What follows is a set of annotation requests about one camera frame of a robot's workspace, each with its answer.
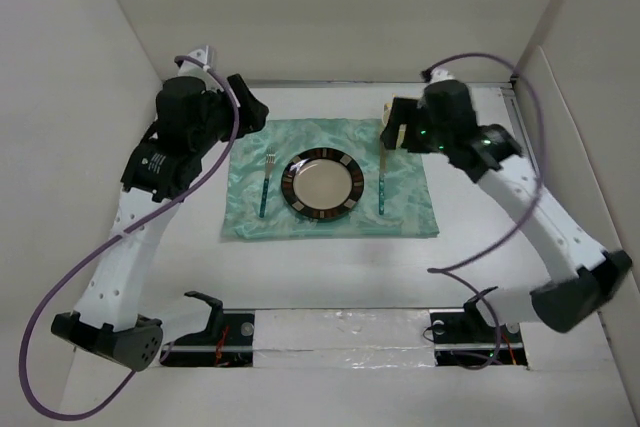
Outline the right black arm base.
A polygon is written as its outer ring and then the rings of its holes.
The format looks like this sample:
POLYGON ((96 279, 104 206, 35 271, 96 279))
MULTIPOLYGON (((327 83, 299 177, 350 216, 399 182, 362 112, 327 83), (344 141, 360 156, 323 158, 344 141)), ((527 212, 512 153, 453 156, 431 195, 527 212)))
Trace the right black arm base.
POLYGON ((429 311, 429 324, 422 337, 433 346, 437 367, 457 366, 478 370, 488 366, 528 366, 519 325, 496 327, 488 324, 478 310, 484 302, 474 295, 460 308, 435 308, 429 311))

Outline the yellow mug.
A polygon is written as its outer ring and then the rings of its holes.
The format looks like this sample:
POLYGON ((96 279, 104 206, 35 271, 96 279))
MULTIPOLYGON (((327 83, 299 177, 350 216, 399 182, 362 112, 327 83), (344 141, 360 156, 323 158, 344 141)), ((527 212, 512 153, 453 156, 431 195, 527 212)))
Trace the yellow mug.
POLYGON ((389 122, 391 110, 392 110, 392 104, 386 103, 383 107, 383 113, 381 118, 381 122, 384 127, 386 127, 389 122))

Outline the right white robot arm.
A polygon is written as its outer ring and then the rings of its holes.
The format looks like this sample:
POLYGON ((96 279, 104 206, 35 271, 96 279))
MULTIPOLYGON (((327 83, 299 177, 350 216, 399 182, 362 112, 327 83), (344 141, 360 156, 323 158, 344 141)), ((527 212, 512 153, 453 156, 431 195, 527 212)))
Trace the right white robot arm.
POLYGON ((466 84, 444 77, 428 83, 419 99, 396 97, 383 125, 386 149, 439 153, 464 172, 515 222, 548 272, 543 285, 490 287, 467 301, 468 337, 483 341, 499 325, 521 322, 567 333, 617 293, 632 267, 629 255, 606 250, 573 220, 504 127, 479 124, 466 84))

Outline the knife with green handle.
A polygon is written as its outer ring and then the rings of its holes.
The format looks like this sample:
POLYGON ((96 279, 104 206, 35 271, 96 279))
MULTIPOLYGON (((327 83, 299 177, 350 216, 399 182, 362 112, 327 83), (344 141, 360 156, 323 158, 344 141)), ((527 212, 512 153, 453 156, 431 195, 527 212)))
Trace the knife with green handle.
POLYGON ((385 175, 386 175, 386 149, 384 143, 379 142, 379 175, 378 175, 378 214, 385 213, 385 175))

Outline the green patterned cloth placemat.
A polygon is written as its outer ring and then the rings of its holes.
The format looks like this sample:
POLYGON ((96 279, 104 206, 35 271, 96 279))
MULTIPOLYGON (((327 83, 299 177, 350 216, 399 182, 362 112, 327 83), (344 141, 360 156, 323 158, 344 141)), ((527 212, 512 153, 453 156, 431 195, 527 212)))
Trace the green patterned cloth placemat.
POLYGON ((230 153, 226 239, 259 241, 293 238, 366 236, 433 238, 439 227, 420 156, 403 150, 386 156, 385 213, 378 214, 379 134, 371 119, 270 120, 263 130, 235 141, 230 153), (275 150, 266 213, 259 217, 267 149, 275 150), (364 193, 346 216, 328 222, 304 218, 285 203, 281 176, 297 154, 330 147, 351 155, 364 173, 364 193))

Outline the dark round plate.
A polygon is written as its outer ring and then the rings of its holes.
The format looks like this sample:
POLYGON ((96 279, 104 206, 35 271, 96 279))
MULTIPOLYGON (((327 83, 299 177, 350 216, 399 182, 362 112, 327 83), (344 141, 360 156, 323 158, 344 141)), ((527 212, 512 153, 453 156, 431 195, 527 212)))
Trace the dark round plate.
POLYGON ((364 193, 364 173, 349 154, 317 147, 294 156, 284 168, 280 188, 297 215, 328 222, 349 214, 364 193))

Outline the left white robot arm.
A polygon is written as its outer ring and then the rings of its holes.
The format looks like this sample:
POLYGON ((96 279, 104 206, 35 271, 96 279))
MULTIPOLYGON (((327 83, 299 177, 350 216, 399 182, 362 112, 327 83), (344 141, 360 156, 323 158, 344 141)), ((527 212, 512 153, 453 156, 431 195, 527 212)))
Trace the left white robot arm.
POLYGON ((55 316, 52 333, 81 350, 134 372, 152 364, 163 345, 183 337, 212 343, 222 334, 223 304, 186 292, 164 313, 144 316, 139 300, 159 241, 184 199, 209 179, 202 159, 218 142, 262 130, 268 107, 239 74, 221 89, 194 76, 164 82, 156 118, 134 148, 121 177, 111 234, 76 306, 55 316))

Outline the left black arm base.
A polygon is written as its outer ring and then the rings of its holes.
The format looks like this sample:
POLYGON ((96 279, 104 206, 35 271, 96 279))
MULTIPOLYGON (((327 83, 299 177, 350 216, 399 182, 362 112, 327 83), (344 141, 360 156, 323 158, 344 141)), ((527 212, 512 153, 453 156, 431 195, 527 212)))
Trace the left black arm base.
POLYGON ((189 334, 163 348, 164 367, 245 368, 253 366, 254 310, 225 310, 216 333, 189 334))

